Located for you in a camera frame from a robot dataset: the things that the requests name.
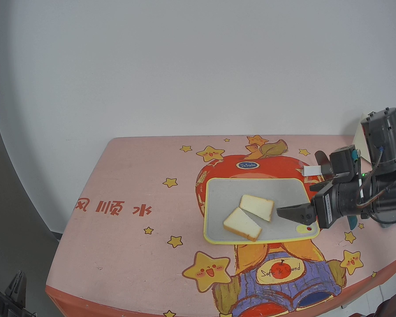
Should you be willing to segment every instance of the yellow star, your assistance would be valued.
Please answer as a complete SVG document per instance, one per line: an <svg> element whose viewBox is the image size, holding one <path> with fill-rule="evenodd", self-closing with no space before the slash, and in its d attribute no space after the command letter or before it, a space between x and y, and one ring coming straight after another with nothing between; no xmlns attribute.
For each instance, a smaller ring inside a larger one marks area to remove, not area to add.
<svg viewBox="0 0 396 317"><path fill-rule="evenodd" d="M163 184L165 184L169 188L177 186L176 180L177 178L166 178L166 182L163 182Z"/></svg>
<svg viewBox="0 0 396 317"><path fill-rule="evenodd" d="M250 145L256 143L258 146L262 146L264 143L267 143L269 141L263 139L260 135L247 136L247 138Z"/></svg>
<svg viewBox="0 0 396 317"><path fill-rule="evenodd" d="M186 153L187 151L191 151L192 149L190 145L182 145L182 148L180 148L179 150Z"/></svg>
<svg viewBox="0 0 396 317"><path fill-rule="evenodd" d="M170 310L164 314L166 317L174 317L176 314L172 313Z"/></svg>
<svg viewBox="0 0 396 317"><path fill-rule="evenodd" d="M151 233L153 232L154 229L151 229L150 227L148 227L147 229L144 229L145 231L145 235L151 235Z"/></svg>
<svg viewBox="0 0 396 317"><path fill-rule="evenodd" d="M349 241L350 244L352 244L354 242L354 240L356 240L356 237L354 236L354 234L351 232L345 232L345 240Z"/></svg>
<svg viewBox="0 0 396 317"><path fill-rule="evenodd" d="M174 248L177 246L183 246L181 239L182 236L179 237L170 236L170 240L167 242L167 244L171 244Z"/></svg>
<svg viewBox="0 0 396 317"><path fill-rule="evenodd" d="M214 283L230 283L230 278L226 269L230 263L230 258L212 258L207 254L197 251L194 264L182 272L186 278L194 279L198 291L206 292Z"/></svg>
<svg viewBox="0 0 396 317"><path fill-rule="evenodd" d="M204 162L208 162L211 160L223 160L222 154L224 150L215 149L211 145L207 145L203 151L198 151L197 155L202 156L204 158Z"/></svg>
<svg viewBox="0 0 396 317"><path fill-rule="evenodd" d="M299 153L302 154L302 155L305 155L305 156L311 154L311 153L309 153L306 149L300 149L300 150L299 150Z"/></svg>
<svg viewBox="0 0 396 317"><path fill-rule="evenodd" d="M352 275L355 272L355 269L364 266L361 262L361 253L359 251L352 253L344 250L343 261L340 263L340 266L345 267L348 270L349 275Z"/></svg>

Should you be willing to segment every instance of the red apple print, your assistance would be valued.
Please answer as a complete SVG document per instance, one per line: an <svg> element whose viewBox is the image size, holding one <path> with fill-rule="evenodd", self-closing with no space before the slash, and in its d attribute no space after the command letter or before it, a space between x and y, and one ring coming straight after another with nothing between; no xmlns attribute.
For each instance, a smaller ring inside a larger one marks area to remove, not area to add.
<svg viewBox="0 0 396 317"><path fill-rule="evenodd" d="M281 263L278 262L273 264L270 271L274 278L283 279L290 275L292 269L290 268L289 264L284 263L284 260L282 260Z"/></svg>

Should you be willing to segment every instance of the white label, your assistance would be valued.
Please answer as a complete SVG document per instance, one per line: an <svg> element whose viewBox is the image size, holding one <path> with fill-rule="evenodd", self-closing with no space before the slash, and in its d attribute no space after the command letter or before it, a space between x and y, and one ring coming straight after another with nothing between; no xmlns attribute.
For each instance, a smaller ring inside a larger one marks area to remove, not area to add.
<svg viewBox="0 0 396 317"><path fill-rule="evenodd" d="M324 198L326 199L328 224L330 224L333 221L333 216L332 216L332 207L330 205L330 196L329 196L329 194L327 194Z"/></svg>

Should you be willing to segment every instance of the gray cutting board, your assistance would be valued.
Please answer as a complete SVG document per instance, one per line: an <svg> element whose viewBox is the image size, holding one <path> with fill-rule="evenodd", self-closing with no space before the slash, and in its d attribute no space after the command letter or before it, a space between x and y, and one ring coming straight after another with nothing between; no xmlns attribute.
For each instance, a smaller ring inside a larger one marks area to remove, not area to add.
<svg viewBox="0 0 396 317"><path fill-rule="evenodd" d="M245 194L275 202L271 222L245 211L263 229L256 242L223 227L223 221L239 206ZM310 226L300 225L276 213L276 208L308 202L305 187L296 178L213 178L207 183L204 237L212 244L279 243L315 238L320 233L317 222Z"/></svg>

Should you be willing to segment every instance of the cable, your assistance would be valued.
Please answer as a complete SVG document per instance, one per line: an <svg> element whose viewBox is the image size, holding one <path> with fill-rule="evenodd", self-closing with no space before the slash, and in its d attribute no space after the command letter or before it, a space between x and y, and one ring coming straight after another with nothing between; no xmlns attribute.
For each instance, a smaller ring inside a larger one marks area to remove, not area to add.
<svg viewBox="0 0 396 317"><path fill-rule="evenodd" d="M378 222L378 223L381 223L381 224L384 224L384 225L392 225L392 224L396 223L396 220L395 220L395 221L390 221L390 222L382 221L382 220L380 220L380 219L374 217L368 210L367 210L367 214L368 214L369 217L371 217L374 221L376 221L376 222Z"/></svg>
<svg viewBox="0 0 396 317"><path fill-rule="evenodd" d="M359 186L362 186L361 151L358 149L357 153L358 153L358 182L359 182ZM362 191L362 189L360 190L359 195L361 197L361 202L364 202L364 192Z"/></svg>
<svg viewBox="0 0 396 317"><path fill-rule="evenodd" d="M394 180L392 183L390 183L387 187L385 187L383 190L381 190L378 194L374 195L372 198L367 200L364 203L357 204L356 206L359 209L363 209L365 207L368 207L372 202L374 202L376 199L378 199L381 195L383 195L385 192L388 192L390 188L394 187L396 185L396 180Z"/></svg>
<svg viewBox="0 0 396 317"><path fill-rule="evenodd" d="M366 204L366 202L365 202L365 203L362 203L362 204L358 204L358 200L359 200L359 197L360 197L360 194L359 194L359 193L360 193L361 190L368 184L368 182L371 181L372 175L374 175L375 171L376 171L377 168L378 168L378 165L380 164L381 158L382 158L382 156L383 156L384 148L383 148L383 147L380 147L379 151L380 151L380 155L378 156L377 162L375 163L373 169L370 171L370 174L365 178L364 182L361 184L361 186L359 187L359 189L358 189L358 191L357 191L357 193L356 193L355 204L356 204L356 206L357 206L358 208L365 208L367 205L370 204L370 203Z"/></svg>

